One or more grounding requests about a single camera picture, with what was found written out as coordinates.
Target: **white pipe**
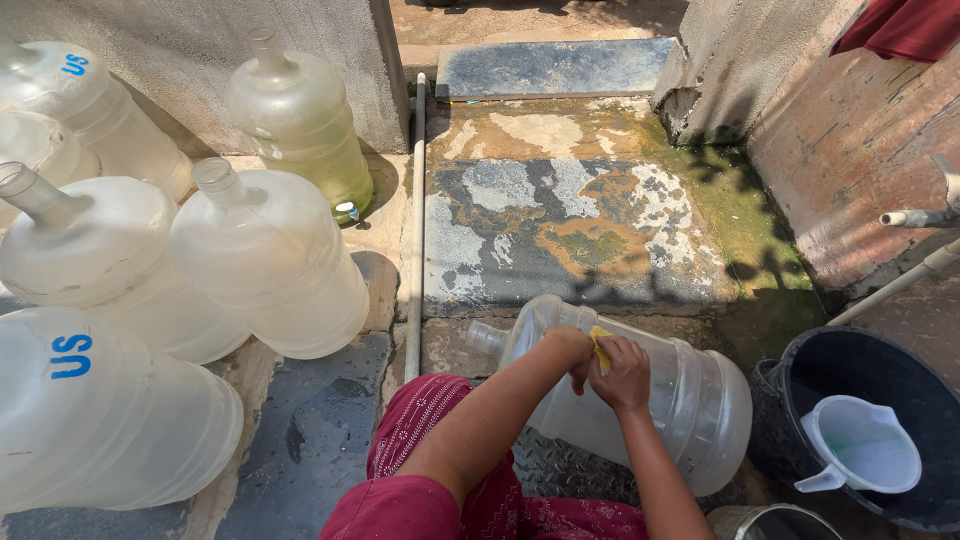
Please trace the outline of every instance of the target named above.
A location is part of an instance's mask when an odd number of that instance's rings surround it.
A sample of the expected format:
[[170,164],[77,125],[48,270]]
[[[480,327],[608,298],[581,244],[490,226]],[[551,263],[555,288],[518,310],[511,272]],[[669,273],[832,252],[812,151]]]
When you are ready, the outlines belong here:
[[957,239],[933,252],[927,258],[925,258],[923,262],[913,267],[913,269],[911,269],[909,272],[903,274],[899,278],[896,278],[892,282],[887,283],[885,287],[863,299],[863,301],[856,306],[853,306],[841,313],[837,318],[828,322],[827,326],[838,327],[849,323],[853,319],[862,315],[871,307],[882,303],[884,300],[919,281],[921,278],[928,276],[931,272],[940,270],[959,258],[960,239]]
[[426,75],[417,75],[417,117],[414,143],[414,237],[410,242],[410,297],[407,315],[407,357],[404,382],[420,376],[420,324],[423,308],[423,176],[425,150]]

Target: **person's hand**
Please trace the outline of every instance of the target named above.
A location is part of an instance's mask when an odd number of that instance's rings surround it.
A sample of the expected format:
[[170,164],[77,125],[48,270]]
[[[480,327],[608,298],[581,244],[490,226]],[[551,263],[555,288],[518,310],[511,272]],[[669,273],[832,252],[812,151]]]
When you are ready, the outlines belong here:
[[632,339],[622,335],[597,338],[610,358],[611,370],[600,374],[600,362],[589,365],[590,387],[617,415],[648,410],[650,400],[650,357]]
[[589,366],[597,361],[596,353],[593,351],[593,338],[577,327],[561,326],[544,330],[543,339],[557,341],[562,350],[571,354],[571,358],[576,363],[569,371],[570,386],[574,394],[583,396],[584,381],[587,380]]

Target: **concrete pillar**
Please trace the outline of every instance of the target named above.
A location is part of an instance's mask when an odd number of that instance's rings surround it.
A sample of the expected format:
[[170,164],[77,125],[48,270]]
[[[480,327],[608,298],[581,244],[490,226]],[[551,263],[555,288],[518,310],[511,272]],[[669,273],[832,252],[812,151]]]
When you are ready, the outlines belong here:
[[692,0],[652,104],[673,144],[743,138],[836,0]]
[[365,150],[408,151],[409,102],[388,0],[31,0],[6,3],[0,24],[20,42],[67,41],[96,53],[173,117],[144,107],[195,157],[203,145],[171,130],[177,122],[217,153],[252,154],[227,115],[224,90],[252,58],[247,31],[270,26],[285,48],[337,68]]

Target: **person's arm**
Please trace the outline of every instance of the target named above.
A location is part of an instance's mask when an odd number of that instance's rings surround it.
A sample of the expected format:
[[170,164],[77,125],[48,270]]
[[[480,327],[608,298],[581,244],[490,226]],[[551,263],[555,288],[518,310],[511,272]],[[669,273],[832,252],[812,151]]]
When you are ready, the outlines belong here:
[[593,340],[574,327],[547,329],[525,355],[498,371],[430,430],[394,476],[436,480],[464,499],[503,459],[543,396],[567,372],[583,394]]
[[603,377],[599,362],[589,367],[590,387],[613,408],[627,444],[651,540],[715,540],[650,416],[650,358],[635,341],[620,335],[597,338],[610,357]]

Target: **dirt ground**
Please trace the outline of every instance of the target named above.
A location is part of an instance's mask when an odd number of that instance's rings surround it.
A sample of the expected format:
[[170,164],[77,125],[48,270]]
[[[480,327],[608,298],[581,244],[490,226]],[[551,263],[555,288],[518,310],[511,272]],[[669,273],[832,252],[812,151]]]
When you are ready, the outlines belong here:
[[390,0],[400,45],[673,37],[688,0]]

